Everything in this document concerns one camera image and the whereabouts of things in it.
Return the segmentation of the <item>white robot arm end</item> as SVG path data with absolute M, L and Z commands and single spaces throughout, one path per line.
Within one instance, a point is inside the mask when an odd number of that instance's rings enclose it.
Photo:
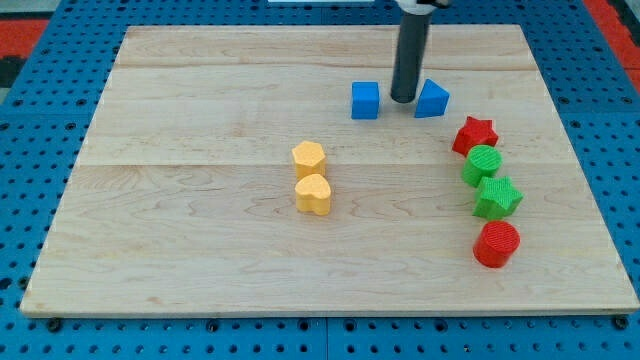
M 425 16 L 437 9 L 447 9 L 452 0 L 395 0 L 402 11 L 411 15 Z

